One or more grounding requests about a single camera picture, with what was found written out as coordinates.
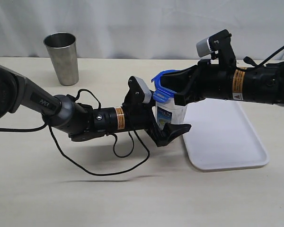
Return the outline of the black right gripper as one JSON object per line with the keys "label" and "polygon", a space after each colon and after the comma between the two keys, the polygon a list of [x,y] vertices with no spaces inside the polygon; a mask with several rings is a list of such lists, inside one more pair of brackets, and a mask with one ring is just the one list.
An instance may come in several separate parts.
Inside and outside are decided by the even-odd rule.
{"label": "black right gripper", "polygon": [[200,60],[197,65],[182,70],[161,72],[160,85],[175,92],[176,105],[185,106],[207,97],[222,98],[221,87],[228,85],[227,74],[236,66],[231,47],[231,33],[224,29],[209,36],[213,52],[210,59]]}

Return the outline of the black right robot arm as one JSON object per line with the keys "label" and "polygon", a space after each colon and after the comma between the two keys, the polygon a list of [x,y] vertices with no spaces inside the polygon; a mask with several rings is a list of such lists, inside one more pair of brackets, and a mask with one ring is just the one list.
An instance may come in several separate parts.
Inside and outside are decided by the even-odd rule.
{"label": "black right robot arm", "polygon": [[164,88],[175,92],[176,105],[210,98],[284,106],[284,61],[269,63],[284,45],[259,64],[246,56],[247,68],[237,66],[226,29],[198,42],[196,48],[202,58],[196,65],[160,78]]}

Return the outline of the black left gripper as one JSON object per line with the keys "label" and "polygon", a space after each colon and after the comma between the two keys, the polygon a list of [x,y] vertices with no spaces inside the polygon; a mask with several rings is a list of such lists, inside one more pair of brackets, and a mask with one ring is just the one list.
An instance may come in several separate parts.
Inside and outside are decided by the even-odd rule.
{"label": "black left gripper", "polygon": [[159,128],[154,117],[152,108],[155,106],[153,97],[148,104],[144,104],[143,93],[135,79],[131,76],[128,79],[129,91],[127,92],[122,107],[126,111],[128,125],[133,130],[144,130],[158,147],[165,147],[177,137],[187,133],[191,124],[166,123],[163,130]]}

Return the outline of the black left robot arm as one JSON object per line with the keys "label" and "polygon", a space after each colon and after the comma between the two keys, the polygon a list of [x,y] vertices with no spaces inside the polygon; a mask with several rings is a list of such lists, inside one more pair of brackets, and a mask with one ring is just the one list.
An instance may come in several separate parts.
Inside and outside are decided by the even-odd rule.
{"label": "black left robot arm", "polygon": [[0,65],[0,118],[23,105],[40,113],[47,125],[67,133],[74,142],[145,130],[158,147],[163,147],[190,131],[190,124],[166,123],[160,128],[152,111],[153,91],[135,76],[128,79],[128,86],[121,107],[93,108],[78,103],[78,96],[53,96],[27,77]]}

